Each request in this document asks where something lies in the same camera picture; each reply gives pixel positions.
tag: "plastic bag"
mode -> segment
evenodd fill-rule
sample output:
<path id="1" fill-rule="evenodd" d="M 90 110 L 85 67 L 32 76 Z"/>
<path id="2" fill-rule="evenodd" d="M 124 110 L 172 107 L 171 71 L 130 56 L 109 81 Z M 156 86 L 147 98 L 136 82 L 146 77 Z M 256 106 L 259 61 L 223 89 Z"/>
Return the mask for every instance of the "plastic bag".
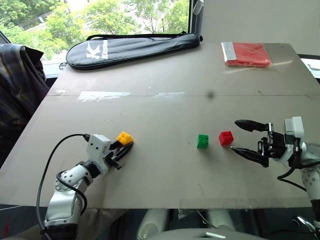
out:
<path id="1" fill-rule="evenodd" d="M 263 43 L 221 43 L 224 62 L 227 66 L 266 68 L 271 64 Z"/>

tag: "black bag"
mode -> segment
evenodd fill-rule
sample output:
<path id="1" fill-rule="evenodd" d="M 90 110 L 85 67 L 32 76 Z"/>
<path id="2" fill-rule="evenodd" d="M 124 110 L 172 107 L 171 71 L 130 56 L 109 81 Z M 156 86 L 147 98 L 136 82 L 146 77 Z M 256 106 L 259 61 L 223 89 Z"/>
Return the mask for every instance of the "black bag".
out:
<path id="1" fill-rule="evenodd" d="M 200 41 L 202 37 L 184 32 L 179 34 L 92 35 L 68 51 L 66 62 L 77 70 L 100 69 L 148 56 L 195 48 Z"/>

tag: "table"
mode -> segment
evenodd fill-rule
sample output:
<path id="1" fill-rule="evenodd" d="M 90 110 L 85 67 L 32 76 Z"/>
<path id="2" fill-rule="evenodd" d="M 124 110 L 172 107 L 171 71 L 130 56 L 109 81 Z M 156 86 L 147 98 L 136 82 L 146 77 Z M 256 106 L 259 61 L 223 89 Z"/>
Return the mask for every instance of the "table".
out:
<path id="1" fill-rule="evenodd" d="M 45 97 L 0 169 L 0 203 L 34 206 L 48 156 L 73 133 L 121 131 L 134 138 L 120 171 L 111 169 L 87 189 L 90 208 L 307 207 L 305 192 L 277 181 L 288 170 L 263 168 L 222 147 L 256 149 L 265 134 L 238 128 L 250 119 L 282 132 L 285 118 L 301 116 L 306 142 L 320 142 L 320 85 L 288 44 L 267 44 L 269 69 L 224 66 L 218 44 L 80 72 L 67 67 Z M 209 148 L 197 149 L 197 136 Z M 53 194 L 58 171 L 85 161 L 86 142 L 69 139 L 52 158 L 40 204 Z M 296 171 L 290 180 L 301 184 Z"/>

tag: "wall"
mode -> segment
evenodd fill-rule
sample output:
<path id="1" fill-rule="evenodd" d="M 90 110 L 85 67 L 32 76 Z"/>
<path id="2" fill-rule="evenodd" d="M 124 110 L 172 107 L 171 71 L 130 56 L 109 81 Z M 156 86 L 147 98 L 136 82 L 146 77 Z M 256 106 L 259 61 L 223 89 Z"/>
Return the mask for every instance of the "wall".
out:
<path id="1" fill-rule="evenodd" d="M 290 43 L 320 55 L 320 0 L 205 0 L 204 42 Z"/>

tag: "red object in plastic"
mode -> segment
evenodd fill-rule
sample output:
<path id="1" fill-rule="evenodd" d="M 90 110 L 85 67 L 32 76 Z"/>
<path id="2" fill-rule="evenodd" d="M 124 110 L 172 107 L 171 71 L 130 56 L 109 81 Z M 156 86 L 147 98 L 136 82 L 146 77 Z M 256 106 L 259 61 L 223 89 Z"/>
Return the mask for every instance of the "red object in plastic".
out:
<path id="1" fill-rule="evenodd" d="M 231 131 L 223 131 L 219 135 L 219 141 L 221 146 L 230 145 L 234 140 Z"/>
<path id="2" fill-rule="evenodd" d="M 233 42 L 236 60 L 227 60 L 227 66 L 265 68 L 271 64 L 263 43 Z"/>

